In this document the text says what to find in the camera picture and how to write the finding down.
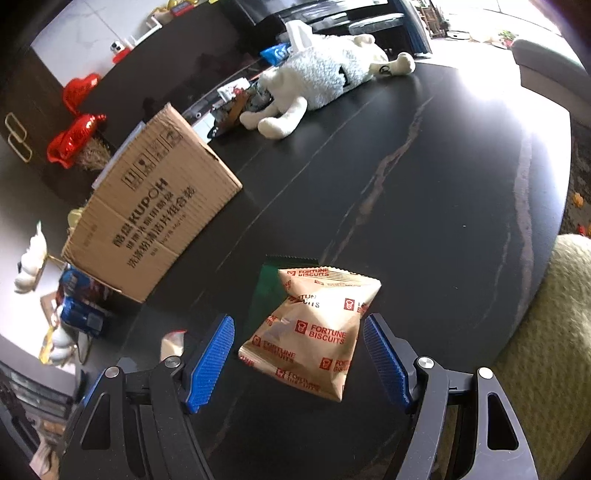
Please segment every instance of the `blue package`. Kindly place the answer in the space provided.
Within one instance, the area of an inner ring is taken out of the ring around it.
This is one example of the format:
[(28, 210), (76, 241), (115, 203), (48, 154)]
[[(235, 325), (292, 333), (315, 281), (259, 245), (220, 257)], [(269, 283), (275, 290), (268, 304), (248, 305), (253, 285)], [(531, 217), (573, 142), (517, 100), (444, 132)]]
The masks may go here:
[(288, 50), (289, 46), (290, 44), (288, 43), (280, 43), (279, 45), (274, 45), (263, 50), (261, 52), (261, 57), (263, 57), (274, 67), (277, 67), (281, 65), (284, 61), (286, 61), (287, 57), (290, 56), (290, 52)]

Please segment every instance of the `black table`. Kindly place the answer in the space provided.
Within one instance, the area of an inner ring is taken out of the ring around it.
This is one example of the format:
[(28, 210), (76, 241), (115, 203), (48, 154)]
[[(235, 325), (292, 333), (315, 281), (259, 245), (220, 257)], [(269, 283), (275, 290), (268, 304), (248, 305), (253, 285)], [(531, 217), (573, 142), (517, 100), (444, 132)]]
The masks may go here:
[[(420, 355), (465, 371), (490, 365), (544, 275), (570, 123), (535, 93), (479, 82), (420, 64), (308, 113), (286, 140), (237, 129), (213, 141), (244, 191), (160, 282), (119, 353), (151, 368), (163, 334), (199, 334), (221, 311), (238, 347), (252, 334), (242, 326), (259, 268), (283, 254), (380, 279), (370, 311)], [(404, 419), (360, 339), (342, 403), (233, 353), (194, 425), (217, 480), (343, 480), (381, 478)]]

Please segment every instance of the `red toy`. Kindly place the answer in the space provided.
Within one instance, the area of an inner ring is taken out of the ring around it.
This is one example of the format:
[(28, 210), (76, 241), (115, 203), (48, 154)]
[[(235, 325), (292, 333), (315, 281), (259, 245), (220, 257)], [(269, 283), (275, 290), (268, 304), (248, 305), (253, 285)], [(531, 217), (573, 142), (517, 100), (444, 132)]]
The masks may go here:
[(98, 73), (91, 73), (83, 79), (75, 78), (70, 80), (64, 87), (61, 99), (73, 115), (80, 115), (78, 107), (88, 96), (90, 91), (98, 85), (99, 80), (100, 75)]
[(106, 119), (105, 115), (80, 115), (67, 131), (59, 133), (47, 146), (47, 159), (52, 163), (60, 163), (64, 168), (70, 168), (74, 164), (74, 156), (96, 132), (99, 122)]

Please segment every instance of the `biscuit packet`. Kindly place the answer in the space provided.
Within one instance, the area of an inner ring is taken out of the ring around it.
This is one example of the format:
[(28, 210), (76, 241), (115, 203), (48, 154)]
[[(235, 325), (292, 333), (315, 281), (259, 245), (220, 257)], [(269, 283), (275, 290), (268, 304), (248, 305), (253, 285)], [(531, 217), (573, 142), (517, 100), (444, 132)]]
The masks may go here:
[(289, 296), (238, 356), (283, 383), (341, 401), (359, 321), (382, 284), (333, 267), (278, 272)]

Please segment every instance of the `white stuffed toy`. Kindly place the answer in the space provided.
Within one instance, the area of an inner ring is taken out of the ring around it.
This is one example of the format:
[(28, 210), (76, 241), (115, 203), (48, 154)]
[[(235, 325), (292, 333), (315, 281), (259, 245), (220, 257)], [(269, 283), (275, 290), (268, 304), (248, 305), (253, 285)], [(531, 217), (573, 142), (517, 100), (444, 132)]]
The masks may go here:
[(305, 39), (310, 46), (305, 47), (291, 32), (290, 38), (297, 51), (284, 64), (263, 72), (259, 79), (259, 84), (273, 96), (273, 102), (261, 112), (244, 112), (240, 116), (246, 128), (258, 128), (263, 136), (274, 140), (290, 135), (306, 110), (324, 107), (374, 75), (407, 75), (415, 68), (408, 53), (388, 61), (369, 34), (311, 35)]

